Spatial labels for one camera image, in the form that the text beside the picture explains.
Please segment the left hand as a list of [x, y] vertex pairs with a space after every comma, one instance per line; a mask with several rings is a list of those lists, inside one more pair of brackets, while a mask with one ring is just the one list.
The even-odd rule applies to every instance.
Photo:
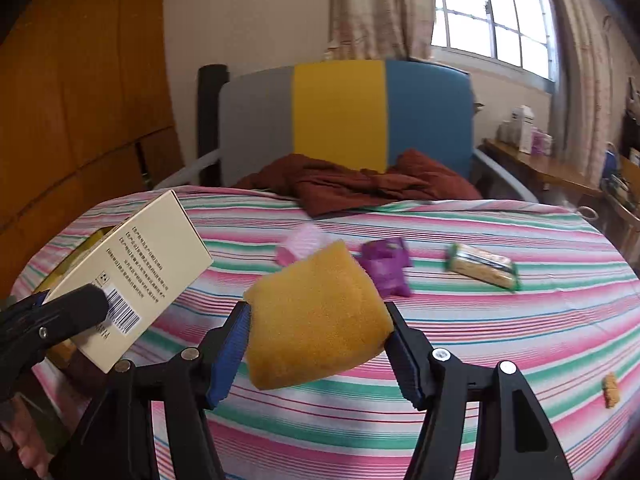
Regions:
[[1, 403], [1, 443], [8, 448], [9, 440], [17, 447], [18, 458], [26, 469], [35, 471], [40, 479], [49, 478], [48, 452], [36, 424], [19, 396]]

